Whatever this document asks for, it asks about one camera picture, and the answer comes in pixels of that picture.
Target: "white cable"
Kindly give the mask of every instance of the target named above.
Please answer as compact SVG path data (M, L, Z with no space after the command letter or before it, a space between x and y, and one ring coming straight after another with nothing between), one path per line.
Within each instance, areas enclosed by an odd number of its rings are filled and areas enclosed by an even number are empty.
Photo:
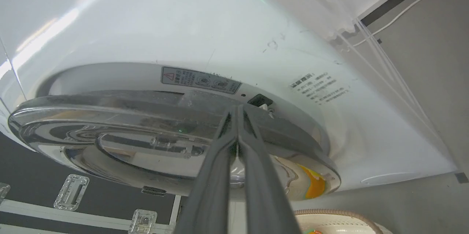
M383 30L385 30L387 27L389 27L390 25L392 25L398 18L400 18L402 15L404 15L404 13L407 12L407 10L410 10L411 7L415 6L418 2L420 2L422 0L416 0L415 2L413 2L412 4L410 4L408 7L404 8L404 10L402 10L402 12L400 12L399 14L397 14L396 17L394 17L388 24L386 24L384 27L380 28L379 30L375 31L372 33L372 35L376 35L380 32L382 32ZM366 42L366 39L365 40L362 40L361 42L353 45L353 47L356 47L362 43Z

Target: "metal latch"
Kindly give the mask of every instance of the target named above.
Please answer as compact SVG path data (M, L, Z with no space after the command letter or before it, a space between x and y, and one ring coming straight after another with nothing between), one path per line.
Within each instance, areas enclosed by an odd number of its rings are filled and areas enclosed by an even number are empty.
M158 214L154 211L137 209L130 223L129 234L150 234Z
M86 188L89 184L89 178L77 174L67 176L59 195L55 199L54 208L68 211L78 209Z
M0 183L0 204L2 203L3 199L7 196L8 191L10 191L10 185Z

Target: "warning triangle symbol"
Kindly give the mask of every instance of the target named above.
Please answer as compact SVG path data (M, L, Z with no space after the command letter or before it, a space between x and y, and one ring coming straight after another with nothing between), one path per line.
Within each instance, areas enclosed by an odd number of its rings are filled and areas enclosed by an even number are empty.
M164 74L164 76L166 76L166 77L168 77L169 79L171 79L171 81L174 80L174 73Z

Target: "sticker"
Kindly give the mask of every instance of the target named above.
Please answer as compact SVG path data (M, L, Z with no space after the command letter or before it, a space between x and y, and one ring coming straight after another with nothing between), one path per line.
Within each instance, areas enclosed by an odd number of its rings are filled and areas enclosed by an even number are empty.
M309 73L290 85L290 88L301 92L318 105L326 104L349 92L336 79L325 72L319 75Z
M199 87L228 94L236 93L241 85L240 82L221 76L173 67L163 67L161 82L168 85Z

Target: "beige object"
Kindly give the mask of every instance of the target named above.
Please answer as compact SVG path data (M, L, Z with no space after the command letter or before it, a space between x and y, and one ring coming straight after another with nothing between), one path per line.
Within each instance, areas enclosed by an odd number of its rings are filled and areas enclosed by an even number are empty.
M304 209L294 211L303 233L308 230L323 234L361 233L392 234L385 227L374 223L361 214L336 209Z

